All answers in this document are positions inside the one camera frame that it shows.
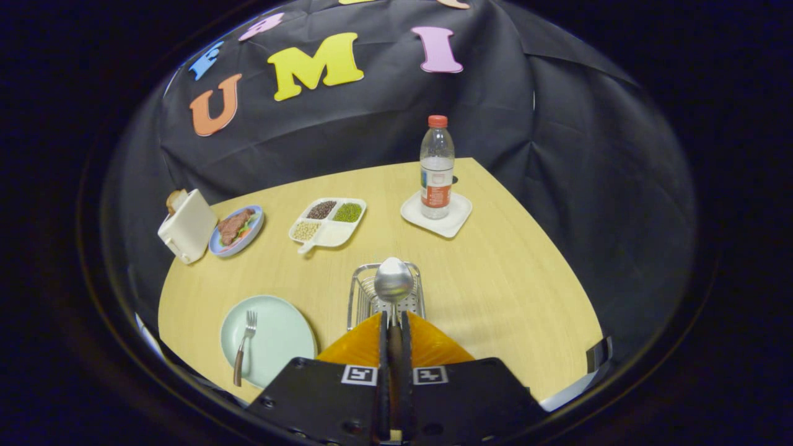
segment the dish rack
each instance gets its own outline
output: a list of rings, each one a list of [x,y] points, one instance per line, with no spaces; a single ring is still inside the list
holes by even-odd
[[[413,290],[410,294],[396,304],[397,312],[412,311],[420,317],[424,316],[424,292],[421,287],[421,273],[419,267],[410,262],[405,262],[411,275],[413,275]],[[374,291],[374,276],[377,274],[379,263],[361,265],[352,275],[350,285],[350,301],[347,303],[347,331],[355,328],[373,314],[389,312],[391,304],[377,298]]]

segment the pink letter i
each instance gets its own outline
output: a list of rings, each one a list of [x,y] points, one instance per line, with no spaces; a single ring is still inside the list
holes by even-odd
[[[424,45],[424,63],[421,69],[428,73],[459,73],[462,65],[454,60],[451,52],[449,36],[454,35],[450,29],[434,26],[416,26],[411,31],[421,37]]]

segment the tabletop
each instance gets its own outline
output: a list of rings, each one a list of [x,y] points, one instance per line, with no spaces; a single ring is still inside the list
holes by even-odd
[[[473,158],[455,161],[452,190],[473,212],[452,239],[400,215],[419,189],[419,163],[346,171],[271,187],[212,206],[224,218],[244,206],[263,208],[265,225],[240,254],[207,251],[191,265],[174,259],[159,303],[162,341],[198,373],[252,402],[261,389],[232,382],[220,327],[238,302],[270,294],[308,320],[318,352],[347,331],[351,277],[390,256],[421,270],[426,319],[477,359],[501,358],[541,401],[587,373],[586,351],[603,337],[573,270],[550,238],[497,179]],[[288,231],[322,197],[360,198],[366,212],[337,248],[306,256]]]

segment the plate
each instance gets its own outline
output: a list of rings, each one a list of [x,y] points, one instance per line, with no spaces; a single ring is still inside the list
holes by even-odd
[[[449,215],[432,220],[421,214],[421,191],[418,191],[402,205],[400,213],[402,218],[416,226],[428,229],[445,238],[452,238],[457,235],[463,223],[468,220],[471,210],[473,210],[473,205],[468,198],[452,192],[449,199]]]
[[[336,204],[325,218],[308,218],[308,213],[311,212],[311,209],[313,209],[314,206],[328,201],[336,202]],[[336,213],[339,212],[339,209],[347,203],[361,206],[361,215],[358,216],[358,220],[352,223],[345,221],[333,221],[333,218],[336,216]],[[297,220],[295,220],[294,224],[292,224],[292,227],[289,228],[289,233],[287,235],[290,239],[303,244],[303,246],[297,250],[298,254],[305,254],[306,252],[311,251],[315,246],[334,248],[336,246],[345,244],[347,240],[350,239],[352,234],[355,232],[355,229],[358,227],[358,224],[363,219],[364,213],[366,213],[366,202],[363,200],[358,200],[357,198],[319,198],[314,200],[314,202],[305,208]],[[295,228],[303,221],[320,224],[320,227],[316,230],[314,236],[309,240],[298,240],[293,236]]]
[[[231,367],[229,379],[245,333],[245,312],[248,310],[254,310],[258,319],[256,334],[245,341],[243,348],[243,379],[265,388],[292,358],[316,357],[314,334],[297,308],[275,296],[253,296],[235,305],[220,328],[220,348]]]
[[[247,208],[251,208],[254,210],[253,217],[255,217],[255,219],[252,225],[249,225],[251,231],[245,236],[242,236],[237,240],[234,240],[234,243],[230,244],[229,246],[222,246],[220,245],[220,231],[218,231],[217,226],[215,226],[215,230],[214,232],[212,232],[212,236],[209,238],[209,251],[211,251],[212,254],[218,257],[234,256],[237,252],[240,252],[243,249],[245,249],[245,247],[248,246],[253,241],[253,239],[256,238],[256,236],[259,234],[259,231],[262,230],[262,226],[264,226],[264,212],[262,211],[261,206],[245,206],[230,213],[226,218],[235,216],[236,214],[241,213]]]

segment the steak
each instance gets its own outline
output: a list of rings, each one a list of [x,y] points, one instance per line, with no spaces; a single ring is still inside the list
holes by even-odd
[[[253,214],[253,209],[245,208],[244,211],[236,215],[232,215],[231,217],[218,223],[217,231],[220,233],[220,241],[226,246],[232,244],[234,239],[237,238],[237,233],[239,233],[239,230],[245,226],[245,223],[249,218],[251,218],[251,215]]]

